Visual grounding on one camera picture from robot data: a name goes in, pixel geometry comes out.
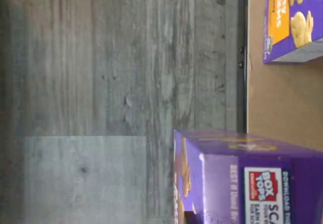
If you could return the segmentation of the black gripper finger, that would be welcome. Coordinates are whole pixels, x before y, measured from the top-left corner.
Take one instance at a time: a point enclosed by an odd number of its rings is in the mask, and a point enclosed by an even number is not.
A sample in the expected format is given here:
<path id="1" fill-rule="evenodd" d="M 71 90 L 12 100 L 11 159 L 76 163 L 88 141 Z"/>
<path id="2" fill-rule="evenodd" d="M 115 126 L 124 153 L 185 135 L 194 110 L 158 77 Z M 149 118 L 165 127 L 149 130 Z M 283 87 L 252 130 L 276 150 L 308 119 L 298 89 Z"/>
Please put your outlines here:
<path id="1" fill-rule="evenodd" d="M 184 223 L 185 224 L 203 224 L 202 219 L 197 213 L 193 211 L 184 212 Z"/>

